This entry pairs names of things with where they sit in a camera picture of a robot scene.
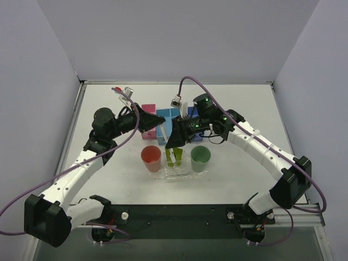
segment gray wall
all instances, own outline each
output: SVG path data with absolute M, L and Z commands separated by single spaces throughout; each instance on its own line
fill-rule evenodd
M 79 81 L 35 0 L 0 4 L 0 208 L 52 177 Z M 23 231 L 23 201 L 0 218 Z M 29 236 L 0 235 L 0 260 L 18 261 Z
M 318 0 L 38 0 L 80 79 L 274 80 Z
M 295 153 L 313 162 L 335 260 L 347 260 L 348 1 L 321 0 L 275 82 Z M 310 198 L 317 202 L 312 189 Z

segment purple cable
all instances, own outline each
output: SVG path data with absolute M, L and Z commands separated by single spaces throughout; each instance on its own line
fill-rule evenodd
M 235 124 L 238 128 L 240 128 L 245 134 L 251 136 L 252 134 L 250 132 L 248 132 L 245 128 L 243 128 L 241 125 L 239 125 L 234 118 L 232 118 L 230 116 L 229 113 L 227 113 L 222 106 L 219 105 L 219 103 L 217 102 L 217 100 L 213 97 L 213 95 L 207 90 L 206 87 L 204 87 L 204 85 L 197 79 L 191 77 L 191 76 L 185 76 L 184 78 L 181 79 L 180 81 L 180 86 L 179 86 L 179 92 L 178 92 L 178 96 L 181 96 L 181 89 L 182 89 L 182 85 L 185 79 L 189 79 L 193 82 L 195 82 L 196 84 L 198 84 L 208 95 L 209 97 L 213 100 L 213 102 L 216 104 L 216 106 L 223 112 L 223 114 L 230 120 L 233 122 L 233 124 Z M 315 187 L 315 189 L 318 191 L 321 199 L 322 199 L 322 209 L 320 210 L 310 210 L 310 209 L 306 209 L 306 208 L 300 208 L 297 206 L 293 206 L 293 208 L 304 211 L 304 212 L 308 212 L 308 213 L 314 213 L 314 214 L 321 214 L 326 210 L 327 204 L 326 204 L 326 198 L 324 196 L 324 193 L 321 191 L 321 189 L 319 188 L 319 186 L 314 182 L 314 180 L 312 180 L 312 178 L 303 170 L 301 169 L 299 166 L 297 166 L 295 163 L 293 163 L 291 160 L 289 160 L 288 158 L 286 158 L 285 156 L 283 156 L 281 153 L 279 153 L 278 151 L 274 150 L 272 147 L 269 147 L 267 145 L 267 143 L 265 143 L 262 139 L 260 139 L 257 136 L 254 136 L 254 139 L 256 139 L 259 143 L 261 143 L 263 146 L 265 146 L 266 148 L 269 148 L 270 151 L 272 151 L 273 153 L 275 153 L 276 155 L 278 155 L 279 157 L 281 157 L 282 159 L 284 159 L 285 161 L 287 161 L 289 164 L 291 164 L 292 166 L 294 166 L 296 169 L 298 169 L 308 180 L 309 182 L 313 185 L 313 187 Z
M 277 241 L 274 241 L 274 242 L 270 242 L 270 243 L 259 243 L 259 244 L 257 244 L 257 243 L 255 243 L 255 242 L 253 242 L 253 241 L 248 240 L 248 239 L 245 237 L 247 230 L 244 230 L 244 232 L 243 232 L 243 237 L 244 237 L 246 240 L 248 240 L 248 242 L 249 242 L 250 244 L 255 245 L 255 246 L 274 246 L 274 245 L 278 245 L 278 244 L 280 244 L 280 243 L 282 243 L 282 242 L 288 240 L 288 239 L 291 237 L 291 235 L 293 234 L 293 232 L 294 232 L 294 218 L 293 218 L 293 216 L 291 215 L 291 213 L 290 213 L 289 210 L 287 210 L 287 209 L 285 209 L 285 208 L 281 208 L 281 209 L 283 209 L 284 211 L 286 211 L 286 212 L 289 214 L 290 219 L 291 219 L 291 228 L 290 228 L 290 232 L 289 232 L 289 234 L 288 234 L 285 238 L 282 238 L 282 239 L 280 239 L 280 240 L 277 240 Z
M 87 222 L 86 225 L 90 225 L 90 226 L 100 226 L 100 227 L 105 227 L 105 228 L 108 228 L 108 229 L 111 229 L 115 232 L 119 232 L 123 235 L 126 235 L 128 238 L 125 238 L 125 239 L 117 239 L 117 240 L 113 240 L 113 241 L 110 241 L 110 242 L 103 242 L 103 245 L 109 245 L 109 244 L 114 244 L 114 243 L 119 243 L 119 242 L 125 242 L 125 241 L 129 241 L 131 236 L 130 234 L 128 234 L 127 232 L 123 231 L 123 230 L 120 230 L 116 227 L 112 227 L 112 226 L 108 226 L 108 225 L 104 225 L 104 224 L 98 224 L 98 223 L 93 223 L 93 222 Z
M 112 149 L 110 149 L 110 150 L 108 150 L 108 151 L 106 151 L 106 152 L 104 152 L 104 153 L 102 153 L 102 154 L 99 154 L 99 155 L 94 156 L 94 157 L 92 157 L 92 158 L 90 158 L 90 159 L 87 159 L 86 161 L 83 161 L 83 162 L 81 163 L 82 165 L 84 165 L 84 164 L 86 164 L 86 163 L 88 163 L 88 162 L 91 162 L 92 160 L 95 160 L 95 159 L 97 159 L 97 158 L 100 158 L 100 157 L 102 157 L 102 156 L 104 156 L 104 155 L 107 155 L 107 154 L 109 154 L 109 153 L 111 153 L 111 152 L 116 151 L 118 148 L 120 148 L 120 147 L 122 147 L 124 144 L 126 144 L 126 143 L 134 136 L 136 130 L 138 129 L 139 121 L 140 121 L 140 116 L 139 116 L 139 111 L 138 111 L 138 109 L 137 109 L 135 103 L 134 103 L 127 95 L 125 95 L 123 92 L 118 91 L 118 90 L 116 90 L 115 88 L 112 88 L 112 90 L 114 90 L 115 92 L 117 92 L 117 93 L 123 95 L 123 96 L 124 96 L 127 100 L 129 100 L 129 102 L 131 103 L 131 105 L 132 105 L 132 107 L 133 107 L 133 109 L 134 109 L 134 111 L 135 111 L 135 114 L 136 114 L 136 125 L 135 125 L 135 128 L 134 128 L 133 132 L 131 133 L 131 135 L 130 135 L 124 142 L 122 142 L 121 144 L 119 144 L 119 145 L 116 146 L 115 148 L 112 148 Z M 74 169 L 77 169 L 78 167 L 80 167 L 80 165 L 72 166 L 72 167 L 68 168 L 67 170 L 62 171 L 60 174 L 58 174 L 58 175 L 56 175 L 56 176 L 50 178 L 49 180 L 47 180 L 47 181 L 45 181 L 45 182 L 42 182 L 41 184 L 36 185 L 35 187 L 33 187 L 33 188 L 31 188 L 31 189 L 29 189 L 29 190 L 23 192 L 22 194 L 20 194 L 20 195 L 17 196 L 17 197 L 15 197 L 13 200 L 11 200 L 11 201 L 0 211 L 0 217 L 4 214 L 4 212 L 5 212 L 13 203 L 15 203 L 16 201 L 18 201 L 20 198 L 24 197 L 26 194 L 29 194 L 30 192 L 32 192 L 32 191 L 34 191 L 34 190 L 36 190 L 36 189 L 38 189 L 38 188 L 40 188 L 40 187 L 42 187 L 42 186 L 48 184 L 49 182 L 54 181 L 55 179 L 57 179 L 57 178 L 59 178 L 59 177 L 65 175 L 65 174 L 67 174 L 68 172 L 70 172 L 70 171 L 72 171 L 72 170 L 74 170 Z M 0 235 L 25 235 L 25 234 L 26 234 L 26 232 L 5 232 L 5 231 L 0 231 Z

